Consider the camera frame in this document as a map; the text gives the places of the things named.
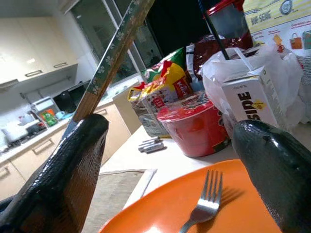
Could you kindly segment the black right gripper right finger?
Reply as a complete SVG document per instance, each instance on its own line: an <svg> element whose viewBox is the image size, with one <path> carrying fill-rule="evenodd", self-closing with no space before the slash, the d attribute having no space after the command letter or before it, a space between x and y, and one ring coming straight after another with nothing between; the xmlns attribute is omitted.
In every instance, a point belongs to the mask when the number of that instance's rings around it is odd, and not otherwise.
<svg viewBox="0 0 311 233"><path fill-rule="evenodd" d="M311 233L311 151L258 120L238 122L232 145L282 233Z"/></svg>

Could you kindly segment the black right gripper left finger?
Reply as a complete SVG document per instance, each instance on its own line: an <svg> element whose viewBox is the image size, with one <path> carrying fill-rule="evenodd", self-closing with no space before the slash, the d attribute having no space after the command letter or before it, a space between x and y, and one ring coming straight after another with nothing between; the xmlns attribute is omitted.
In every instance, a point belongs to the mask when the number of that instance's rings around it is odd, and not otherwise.
<svg viewBox="0 0 311 233"><path fill-rule="evenodd" d="M0 233L80 233L108 128L99 114L81 120L0 213Z"/></svg>

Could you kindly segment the cream base cabinets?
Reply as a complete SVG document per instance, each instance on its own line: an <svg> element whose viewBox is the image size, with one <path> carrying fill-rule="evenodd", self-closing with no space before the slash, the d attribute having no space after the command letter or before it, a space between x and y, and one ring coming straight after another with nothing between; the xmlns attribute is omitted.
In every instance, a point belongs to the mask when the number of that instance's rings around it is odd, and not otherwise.
<svg viewBox="0 0 311 233"><path fill-rule="evenodd" d="M109 121L103 165L131 136L115 104L98 107L95 113ZM69 119L50 127L27 143L0 156L0 200L16 194L29 177L39 168L58 146Z"/></svg>

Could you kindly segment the beige placemat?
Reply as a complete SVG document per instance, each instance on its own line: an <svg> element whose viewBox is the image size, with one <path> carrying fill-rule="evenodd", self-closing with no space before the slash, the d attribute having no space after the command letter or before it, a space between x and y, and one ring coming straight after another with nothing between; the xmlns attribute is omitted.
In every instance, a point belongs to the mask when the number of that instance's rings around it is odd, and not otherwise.
<svg viewBox="0 0 311 233"><path fill-rule="evenodd" d="M139 169L101 173L82 233L98 233L112 217L142 198L156 172Z"/></svg>

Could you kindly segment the green packet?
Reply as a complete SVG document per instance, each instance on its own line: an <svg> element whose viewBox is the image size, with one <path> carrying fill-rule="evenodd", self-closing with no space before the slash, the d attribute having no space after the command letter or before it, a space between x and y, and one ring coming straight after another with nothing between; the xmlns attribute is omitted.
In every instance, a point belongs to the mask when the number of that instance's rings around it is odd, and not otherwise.
<svg viewBox="0 0 311 233"><path fill-rule="evenodd" d="M46 124L51 127L58 123L53 109L46 109L41 114L41 118L46 122Z"/></svg>

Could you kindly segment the white pot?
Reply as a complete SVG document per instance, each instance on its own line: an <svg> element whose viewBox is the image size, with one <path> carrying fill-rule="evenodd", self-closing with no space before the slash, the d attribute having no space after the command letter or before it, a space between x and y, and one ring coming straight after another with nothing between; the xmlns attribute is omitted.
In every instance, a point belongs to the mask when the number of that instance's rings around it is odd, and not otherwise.
<svg viewBox="0 0 311 233"><path fill-rule="evenodd" d="M0 129L8 142L16 142L28 135L27 130L20 124L20 121L10 121Z"/></svg>

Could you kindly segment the white kettle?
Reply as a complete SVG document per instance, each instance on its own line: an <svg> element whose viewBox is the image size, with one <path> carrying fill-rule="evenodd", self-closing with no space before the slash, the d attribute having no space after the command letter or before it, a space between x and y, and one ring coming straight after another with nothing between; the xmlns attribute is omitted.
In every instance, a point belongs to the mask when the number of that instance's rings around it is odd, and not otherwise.
<svg viewBox="0 0 311 233"><path fill-rule="evenodd" d="M25 113L24 115L19 116L18 119L19 119L19 124L20 124L21 126L26 125L26 124L28 124L28 123L30 123L30 122L35 121L34 116L33 116L32 114L30 114L30 113Z"/></svg>

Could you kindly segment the white kitchen island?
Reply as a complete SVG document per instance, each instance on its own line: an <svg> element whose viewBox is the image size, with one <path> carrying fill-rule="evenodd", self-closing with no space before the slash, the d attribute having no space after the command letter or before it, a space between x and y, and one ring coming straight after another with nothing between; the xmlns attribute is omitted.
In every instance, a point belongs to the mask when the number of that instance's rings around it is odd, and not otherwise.
<svg viewBox="0 0 311 233"><path fill-rule="evenodd" d="M311 151L311 126L300 125L293 135L301 144ZM107 170L156 169L153 177L153 190L196 170L215 163L239 159L233 145L214 155L191 159L184 156L177 145L170 141L169 148L151 155L143 155L134 150L134 140L139 139L135 133L115 155L107 162Z"/></svg>

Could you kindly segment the silver kitchen appliance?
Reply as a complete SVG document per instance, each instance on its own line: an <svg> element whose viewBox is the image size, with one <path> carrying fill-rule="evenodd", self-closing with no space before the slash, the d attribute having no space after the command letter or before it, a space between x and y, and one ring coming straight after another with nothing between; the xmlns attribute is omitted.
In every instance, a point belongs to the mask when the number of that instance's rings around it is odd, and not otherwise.
<svg viewBox="0 0 311 233"><path fill-rule="evenodd" d="M31 110L40 117L41 114L48 109L52 109L54 114L58 113L60 109L56 105L55 101L51 97L45 97L31 104Z"/></svg>

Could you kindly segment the silver metal fork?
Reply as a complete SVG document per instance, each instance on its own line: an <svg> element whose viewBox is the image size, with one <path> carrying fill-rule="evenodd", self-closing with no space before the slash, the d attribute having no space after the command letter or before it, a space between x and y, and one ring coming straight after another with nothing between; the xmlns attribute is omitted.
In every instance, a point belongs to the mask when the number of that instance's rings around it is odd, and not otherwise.
<svg viewBox="0 0 311 233"><path fill-rule="evenodd" d="M201 196L190 214L189 220L178 233L186 233L192 226L215 218L221 204L223 173L208 170Z"/></svg>

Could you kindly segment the white drink carton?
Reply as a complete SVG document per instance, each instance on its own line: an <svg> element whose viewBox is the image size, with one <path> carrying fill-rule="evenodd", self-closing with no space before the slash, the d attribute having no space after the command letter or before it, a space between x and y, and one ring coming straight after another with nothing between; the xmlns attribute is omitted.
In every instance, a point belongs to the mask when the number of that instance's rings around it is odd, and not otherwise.
<svg viewBox="0 0 311 233"><path fill-rule="evenodd" d="M221 86L237 121L259 120L288 130L285 113L267 68L225 81Z"/></svg>

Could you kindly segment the black kitchen appliance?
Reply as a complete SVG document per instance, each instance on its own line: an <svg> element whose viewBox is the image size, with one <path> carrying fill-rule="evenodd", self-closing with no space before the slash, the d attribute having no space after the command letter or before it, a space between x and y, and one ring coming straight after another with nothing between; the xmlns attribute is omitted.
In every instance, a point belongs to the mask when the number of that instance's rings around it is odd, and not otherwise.
<svg viewBox="0 0 311 233"><path fill-rule="evenodd" d="M76 110L76 105L67 90L55 96L53 100L61 111L73 113Z"/></svg>

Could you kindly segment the red instant noodle bowl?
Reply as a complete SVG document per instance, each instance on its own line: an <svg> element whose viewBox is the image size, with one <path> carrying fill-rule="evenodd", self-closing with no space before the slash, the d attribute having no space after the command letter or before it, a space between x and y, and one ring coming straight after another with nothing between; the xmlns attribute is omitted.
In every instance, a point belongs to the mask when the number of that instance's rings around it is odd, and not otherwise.
<svg viewBox="0 0 311 233"><path fill-rule="evenodd" d="M214 154L230 143L222 112L205 91L166 105L157 114L157 120L188 157Z"/></svg>

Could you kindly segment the grey battery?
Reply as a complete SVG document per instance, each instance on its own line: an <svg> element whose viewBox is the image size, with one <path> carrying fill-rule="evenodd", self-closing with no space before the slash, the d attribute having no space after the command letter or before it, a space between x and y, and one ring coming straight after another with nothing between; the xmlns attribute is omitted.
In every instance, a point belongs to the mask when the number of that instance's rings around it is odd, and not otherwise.
<svg viewBox="0 0 311 233"><path fill-rule="evenodd" d="M163 142L155 142L155 143L149 143L149 144L145 144L145 145L141 145L138 147L138 150L145 150L149 147L154 147L154 146L163 146Z"/></svg>
<svg viewBox="0 0 311 233"><path fill-rule="evenodd" d="M160 139L161 139L160 136L152 137L152 138L150 138L150 139L148 139L148 140L143 141L142 144L151 143L151 142L153 142L153 141L158 141L158 140L160 140Z"/></svg>
<svg viewBox="0 0 311 233"><path fill-rule="evenodd" d="M167 149L167 147L166 147L166 146L161 147L161 148L158 148L158 149L154 149L154 150L147 151L146 153L147 153L147 154L150 154L150 153L154 153L154 152L162 151L162 150L165 150L165 149Z"/></svg>

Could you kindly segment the orange plate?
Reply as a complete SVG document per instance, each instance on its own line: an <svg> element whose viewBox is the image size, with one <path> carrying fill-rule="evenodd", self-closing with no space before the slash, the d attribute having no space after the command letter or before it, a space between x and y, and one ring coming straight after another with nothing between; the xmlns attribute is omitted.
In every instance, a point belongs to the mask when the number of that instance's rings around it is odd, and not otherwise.
<svg viewBox="0 0 311 233"><path fill-rule="evenodd" d="M198 202L208 170L223 173L220 210L188 233L281 233L238 159L215 163L157 188L118 213L100 233L178 233Z"/></svg>

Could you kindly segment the clear noodle multipack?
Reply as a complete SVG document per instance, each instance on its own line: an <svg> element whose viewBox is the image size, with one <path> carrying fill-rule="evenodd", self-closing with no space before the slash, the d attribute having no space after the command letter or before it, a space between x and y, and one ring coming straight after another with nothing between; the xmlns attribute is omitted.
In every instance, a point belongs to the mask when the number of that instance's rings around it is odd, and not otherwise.
<svg viewBox="0 0 311 233"><path fill-rule="evenodd" d="M128 101L150 137L169 137L167 130L157 120L157 114L177 99L176 90L170 84L141 83L140 86L132 87L128 94Z"/></svg>

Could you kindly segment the white drinking straw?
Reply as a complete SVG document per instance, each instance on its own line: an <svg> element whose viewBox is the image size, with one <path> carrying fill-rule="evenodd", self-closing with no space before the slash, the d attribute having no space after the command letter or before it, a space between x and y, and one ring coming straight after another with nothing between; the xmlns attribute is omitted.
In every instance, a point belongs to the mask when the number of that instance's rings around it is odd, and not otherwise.
<svg viewBox="0 0 311 233"><path fill-rule="evenodd" d="M240 59L244 62L244 64L247 66L247 68L250 71L254 71L253 66L247 61L246 57L243 55L243 53L240 51L239 48L234 48L235 53L240 57Z"/></svg>

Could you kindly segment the white plastic bag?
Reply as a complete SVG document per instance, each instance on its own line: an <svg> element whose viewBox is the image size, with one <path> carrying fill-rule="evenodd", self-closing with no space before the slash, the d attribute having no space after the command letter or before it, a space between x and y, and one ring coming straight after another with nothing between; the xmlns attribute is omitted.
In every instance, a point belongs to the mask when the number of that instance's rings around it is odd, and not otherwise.
<svg viewBox="0 0 311 233"><path fill-rule="evenodd" d="M279 97L282 109L285 113L289 129L299 122L306 123L306 106L299 96L302 89L301 80L303 70L296 55L284 49L277 51L275 46L261 45L248 50L240 49L254 70L265 67L271 73L271 79ZM204 88L212 103L226 116L226 125L234 125L238 122L221 88L225 81L252 74L234 48L227 48L230 56L226 60L222 52L211 56L205 62L200 74L203 77Z"/></svg>

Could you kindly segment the dark red foil bag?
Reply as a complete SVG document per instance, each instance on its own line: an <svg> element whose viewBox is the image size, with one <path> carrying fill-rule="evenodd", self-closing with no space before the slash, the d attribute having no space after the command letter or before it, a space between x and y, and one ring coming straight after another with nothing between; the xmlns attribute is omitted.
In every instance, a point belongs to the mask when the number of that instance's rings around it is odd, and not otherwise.
<svg viewBox="0 0 311 233"><path fill-rule="evenodd" d="M238 47L249 49L253 46L252 38L249 35L235 38L224 38L220 36L220 41L225 48ZM206 35L200 41L185 47L186 74L188 81L194 91L204 89L203 78L199 74L202 65L215 53L219 52L220 46L211 34Z"/></svg>

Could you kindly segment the yellow red snack bag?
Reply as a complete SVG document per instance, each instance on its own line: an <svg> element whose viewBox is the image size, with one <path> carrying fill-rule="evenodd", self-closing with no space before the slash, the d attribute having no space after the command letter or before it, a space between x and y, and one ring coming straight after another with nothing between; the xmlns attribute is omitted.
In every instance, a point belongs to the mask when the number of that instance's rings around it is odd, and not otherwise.
<svg viewBox="0 0 311 233"><path fill-rule="evenodd" d="M143 74L148 83L141 91L141 100L159 101L166 104L193 93L186 74L183 47L164 57L156 65L145 70Z"/></svg>

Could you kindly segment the yellow white printed poster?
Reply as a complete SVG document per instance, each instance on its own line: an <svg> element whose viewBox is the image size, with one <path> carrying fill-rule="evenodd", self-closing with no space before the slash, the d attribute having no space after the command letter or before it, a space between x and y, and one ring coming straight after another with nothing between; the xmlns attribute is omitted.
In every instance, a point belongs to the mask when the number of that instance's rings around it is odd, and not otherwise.
<svg viewBox="0 0 311 233"><path fill-rule="evenodd" d="M244 0L243 10L254 41L284 46L311 73L311 0Z"/></svg>

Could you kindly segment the black straw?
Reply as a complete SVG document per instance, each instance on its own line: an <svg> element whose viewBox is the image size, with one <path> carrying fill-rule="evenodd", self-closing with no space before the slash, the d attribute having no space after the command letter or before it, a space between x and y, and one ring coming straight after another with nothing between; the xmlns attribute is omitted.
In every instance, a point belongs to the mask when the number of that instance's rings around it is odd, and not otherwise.
<svg viewBox="0 0 311 233"><path fill-rule="evenodd" d="M221 39L219 38L219 35L218 35L218 33L217 33L217 31L216 31L216 29L215 29L215 27L214 27L214 25L213 25L211 19L209 18L208 14L207 14L205 11L204 11L204 16L205 16L205 20L206 20L206 22L207 22L207 25L208 25L210 31L212 32L212 34L214 35L215 40L216 40L216 42L218 43L218 45L219 45L219 47L220 47L220 50L221 50L221 52L222 52L224 58L225 58L226 60L229 60L229 56L228 56L228 54L227 54L227 52L226 52L226 50L225 50L225 47L224 47L224 45L223 45Z"/></svg>

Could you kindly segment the white framed glass window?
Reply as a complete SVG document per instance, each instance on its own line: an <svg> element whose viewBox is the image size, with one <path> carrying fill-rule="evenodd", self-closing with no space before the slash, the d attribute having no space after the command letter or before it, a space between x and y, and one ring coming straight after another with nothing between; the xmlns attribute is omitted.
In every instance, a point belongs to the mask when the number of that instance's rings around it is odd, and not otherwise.
<svg viewBox="0 0 311 233"><path fill-rule="evenodd" d="M71 14L86 38L95 64L89 78L93 77L98 63L115 34L132 0L79 0ZM137 29L135 40L128 50L123 63L111 86L126 87L126 82L137 78L149 82L144 74L162 59L162 54L147 21Z"/></svg>

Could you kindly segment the red lidded clear jar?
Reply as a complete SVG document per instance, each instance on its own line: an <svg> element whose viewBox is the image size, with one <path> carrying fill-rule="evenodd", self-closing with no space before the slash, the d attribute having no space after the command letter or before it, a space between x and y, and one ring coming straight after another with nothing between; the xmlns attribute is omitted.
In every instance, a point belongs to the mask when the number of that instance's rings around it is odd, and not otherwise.
<svg viewBox="0 0 311 233"><path fill-rule="evenodd" d="M243 11L244 0L220 0L205 10L225 48L249 49L253 41Z"/></svg>

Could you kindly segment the cream wall cabinets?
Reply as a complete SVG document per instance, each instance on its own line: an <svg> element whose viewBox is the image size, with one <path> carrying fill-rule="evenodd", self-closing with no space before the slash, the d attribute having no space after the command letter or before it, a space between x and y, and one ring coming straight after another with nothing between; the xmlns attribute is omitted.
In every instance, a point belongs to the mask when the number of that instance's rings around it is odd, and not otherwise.
<svg viewBox="0 0 311 233"><path fill-rule="evenodd" d="M11 86L76 64L55 18L0 18L0 86Z"/></svg>

